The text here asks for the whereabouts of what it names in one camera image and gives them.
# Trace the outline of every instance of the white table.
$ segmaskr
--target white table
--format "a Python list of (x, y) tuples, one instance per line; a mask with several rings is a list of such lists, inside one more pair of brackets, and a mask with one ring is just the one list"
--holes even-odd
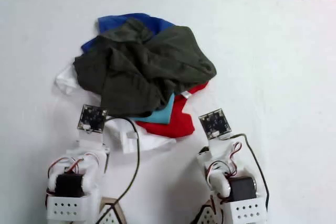
[[(264, 169), (269, 223), (333, 223), (333, 0), (0, 0), (2, 222), (45, 223), (46, 169), (76, 139), (81, 109), (54, 78), (96, 35), (98, 17), (135, 12), (189, 26), (218, 75), (185, 107), (194, 134), (143, 157), (121, 202), (128, 222), (194, 218), (208, 196), (195, 163), (206, 145), (197, 117), (223, 108)], [(134, 167), (134, 156), (113, 153), (104, 194), (118, 196)]]

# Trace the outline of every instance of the wire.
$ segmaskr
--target wire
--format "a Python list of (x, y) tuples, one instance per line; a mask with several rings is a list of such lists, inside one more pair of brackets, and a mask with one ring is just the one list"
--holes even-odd
[(126, 121), (128, 121), (134, 131), (136, 132), (136, 135), (137, 135), (137, 162), (136, 162), (136, 168), (135, 168), (135, 172), (134, 172), (134, 175), (128, 185), (128, 187), (125, 189), (125, 191), (116, 199), (116, 201), (114, 203), (106, 203), (105, 205), (110, 205), (110, 207), (105, 211), (105, 213), (99, 218), (99, 220), (96, 222), (96, 224), (99, 224), (99, 222), (107, 215), (107, 213), (114, 208), (114, 206), (125, 196), (125, 194), (130, 190), (130, 188), (132, 187), (133, 185), (133, 182), (136, 178), (136, 175), (138, 174), (138, 170), (139, 170), (139, 166), (140, 166), (140, 141), (139, 141), (139, 134), (138, 134), (138, 131), (137, 131), (137, 128), (135, 128), (135, 125), (134, 123), (128, 119), (128, 118), (115, 118), (115, 117), (111, 117), (111, 118), (108, 118), (105, 120), (105, 123), (110, 121), (110, 120), (113, 120), (113, 119), (124, 119)]
[(79, 162), (81, 162), (81, 161), (83, 161), (84, 159), (83, 158), (80, 158), (80, 159), (78, 159), (76, 162), (74, 162), (71, 166), (70, 166), (70, 168), (67, 170), (67, 171), (65, 171), (66, 173), (69, 173), (70, 171), (72, 171), (72, 169), (74, 169), (76, 166), (78, 166), (78, 163)]
[(211, 188), (210, 181), (209, 181), (210, 172), (211, 172), (211, 170), (212, 170), (212, 167), (213, 167), (215, 164), (217, 164), (217, 163), (222, 163), (222, 164), (226, 165), (226, 167), (228, 168), (228, 172), (225, 172), (225, 173), (224, 173), (224, 176), (225, 176), (226, 178), (234, 177), (234, 176), (237, 175), (237, 169), (238, 169), (238, 167), (237, 167), (236, 163), (235, 163), (234, 160), (233, 160), (233, 156), (234, 156), (237, 152), (239, 152), (239, 151), (241, 150), (242, 146), (243, 146), (243, 145), (241, 144), (241, 142), (236, 142), (236, 143), (233, 145), (233, 151), (232, 151), (232, 152), (230, 153), (230, 155), (229, 155), (229, 159), (230, 159), (230, 161), (231, 161), (231, 163), (233, 164), (233, 167), (234, 167), (234, 170), (233, 170), (232, 172), (231, 172), (231, 169), (230, 169), (230, 167), (228, 166), (228, 164), (226, 164), (225, 162), (223, 162), (223, 161), (221, 161), (221, 160), (215, 160), (215, 161), (213, 161), (213, 162), (209, 165), (208, 169), (207, 169), (206, 172), (205, 172), (205, 179), (206, 179), (206, 182), (207, 182), (207, 184), (209, 185), (210, 188)]
[(226, 165), (226, 167), (228, 168), (229, 173), (225, 172), (225, 173), (224, 173), (225, 176), (227, 176), (227, 175), (229, 175), (229, 174), (232, 174), (232, 172), (231, 172), (231, 170), (230, 170), (230, 167), (229, 167), (228, 164), (226, 164), (224, 161), (222, 161), (222, 160), (215, 160), (215, 161), (213, 161), (213, 162), (209, 165), (208, 169), (207, 169), (206, 172), (205, 172), (205, 179), (206, 179), (206, 182), (207, 182), (207, 184), (209, 185), (210, 188), (212, 188), (212, 186), (210, 185), (210, 181), (209, 181), (210, 172), (211, 172), (211, 170), (212, 170), (212, 167), (213, 167), (215, 164), (217, 164), (217, 163), (222, 163), (222, 164)]
[[(49, 166), (49, 168), (48, 168), (48, 178), (49, 178), (50, 170), (51, 170), (51, 169), (52, 169), (58, 162), (60, 162), (60, 161), (62, 161), (62, 160), (64, 160), (64, 159), (69, 160), (70, 158), (69, 158), (69, 157), (61, 157), (61, 158), (57, 159), (56, 161), (54, 161), (54, 162)], [(76, 167), (76, 173), (78, 173), (78, 171), (79, 171), (78, 164), (76, 164), (75, 167)]]
[(235, 161), (233, 160), (233, 156), (241, 150), (242, 146), (243, 145), (241, 144), (241, 142), (236, 142), (233, 146), (233, 151), (229, 155), (229, 159), (231, 160), (231, 163), (233, 164), (234, 171), (233, 171), (233, 173), (229, 174), (227, 177), (234, 177), (238, 173), (238, 167), (237, 167)]
[(260, 174), (261, 174), (261, 178), (263, 179), (262, 182), (264, 183), (265, 190), (266, 190), (266, 194), (267, 194), (267, 196), (266, 196), (266, 209), (268, 210), (269, 191), (268, 191), (267, 183), (266, 183), (264, 174), (262, 173), (263, 170), (261, 170), (261, 167), (260, 167), (260, 165), (259, 165), (259, 162), (258, 162), (258, 160), (257, 160), (257, 157), (256, 157), (256, 155), (254, 154), (254, 152), (253, 152), (251, 146), (249, 145), (249, 143), (248, 143), (248, 141), (247, 141), (247, 136), (246, 136), (244, 133), (241, 133), (241, 134), (236, 134), (236, 135), (233, 135), (233, 136), (231, 136), (231, 137), (228, 137), (228, 138), (225, 138), (225, 139), (221, 139), (221, 140), (224, 141), (224, 140), (228, 140), (228, 139), (234, 139), (234, 138), (237, 138), (237, 137), (240, 137), (240, 136), (243, 136), (243, 137), (244, 137), (245, 142), (246, 142), (246, 145), (247, 145), (247, 147), (249, 148), (249, 150), (251, 151), (252, 156), (253, 156), (253, 158), (254, 158), (254, 160), (255, 160), (257, 166), (258, 166), (259, 172), (260, 172)]

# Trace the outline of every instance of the black object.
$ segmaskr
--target black object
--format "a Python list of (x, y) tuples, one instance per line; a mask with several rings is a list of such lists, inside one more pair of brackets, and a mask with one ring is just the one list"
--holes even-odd
[(229, 202), (257, 198), (255, 182), (253, 178), (233, 177), (228, 178), (228, 181), (231, 187)]
[(83, 174), (64, 173), (58, 175), (56, 179), (55, 196), (74, 198), (84, 196), (82, 179)]
[(77, 129), (102, 133), (107, 114), (107, 109), (84, 104)]
[(230, 125), (222, 109), (201, 115), (199, 120), (201, 121), (208, 140), (231, 132)]

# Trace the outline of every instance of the pile of clothes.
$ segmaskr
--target pile of clothes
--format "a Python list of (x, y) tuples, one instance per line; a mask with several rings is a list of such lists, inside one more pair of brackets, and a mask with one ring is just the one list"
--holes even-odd
[(182, 109), (216, 75), (192, 31), (139, 13), (101, 17), (98, 24), (100, 34), (81, 47), (83, 54), (56, 78), (58, 86), (99, 95), (109, 115), (129, 117), (149, 133), (192, 134), (191, 116)]

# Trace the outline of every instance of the red wire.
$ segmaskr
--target red wire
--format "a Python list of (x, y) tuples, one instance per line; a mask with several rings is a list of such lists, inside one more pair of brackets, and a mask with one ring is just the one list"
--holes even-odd
[(237, 143), (235, 143), (235, 145), (234, 145), (234, 147), (233, 147), (233, 151), (231, 152), (231, 154), (229, 155), (229, 159), (231, 160), (231, 162), (232, 162), (232, 164), (233, 164), (233, 166), (234, 166), (234, 171), (229, 175), (230, 177), (233, 177), (233, 176), (236, 176), (237, 175), (237, 169), (238, 169), (238, 167), (237, 167), (237, 165), (236, 165), (236, 163), (233, 161), (233, 156), (237, 153), (237, 152), (239, 152), (240, 150), (241, 150), (241, 148), (242, 148), (242, 144), (241, 144), (241, 142), (237, 142)]
[(83, 161), (83, 160), (84, 160), (83, 158), (80, 158), (80, 159), (78, 159), (76, 162), (74, 162), (74, 163), (70, 166), (70, 168), (66, 171), (66, 173), (68, 173), (68, 172), (70, 172), (72, 169), (74, 169), (74, 167), (75, 167), (76, 165), (78, 165), (78, 163), (81, 162), (81, 161)]
[(49, 178), (50, 170), (53, 168), (53, 166), (56, 165), (58, 162), (60, 162), (60, 161), (63, 160), (63, 159), (68, 159), (68, 158), (67, 158), (67, 157), (61, 157), (61, 158), (57, 159), (55, 162), (53, 162), (53, 163), (49, 166), (49, 168), (48, 168), (48, 178)]

